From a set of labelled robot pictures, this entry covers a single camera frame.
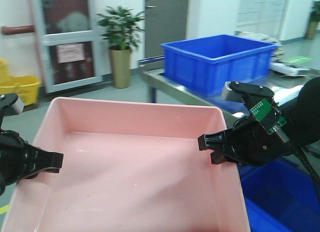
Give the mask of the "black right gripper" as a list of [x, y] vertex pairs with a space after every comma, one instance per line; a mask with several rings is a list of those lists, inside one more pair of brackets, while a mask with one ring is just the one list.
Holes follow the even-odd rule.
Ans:
[[[197, 142], [200, 151], [213, 150], [210, 153], [212, 165], [230, 162], [262, 166], [292, 154], [276, 134], [269, 135], [261, 124], [248, 116], [236, 121], [228, 130], [202, 134]], [[228, 157], [219, 152], [225, 150]]]

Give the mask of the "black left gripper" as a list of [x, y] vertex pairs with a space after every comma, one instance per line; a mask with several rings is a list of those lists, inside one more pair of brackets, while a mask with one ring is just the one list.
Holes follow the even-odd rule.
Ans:
[[60, 172], [64, 154], [31, 146], [13, 130], [0, 130], [0, 194], [22, 179], [34, 179], [41, 172]]

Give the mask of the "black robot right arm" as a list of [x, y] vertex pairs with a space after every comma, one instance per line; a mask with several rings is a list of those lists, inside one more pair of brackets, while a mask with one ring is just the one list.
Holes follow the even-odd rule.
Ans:
[[309, 80], [297, 97], [279, 105], [268, 87], [227, 81], [221, 96], [242, 103], [249, 114], [232, 128], [203, 134], [199, 150], [211, 150], [214, 165], [262, 166], [320, 139], [320, 79]]

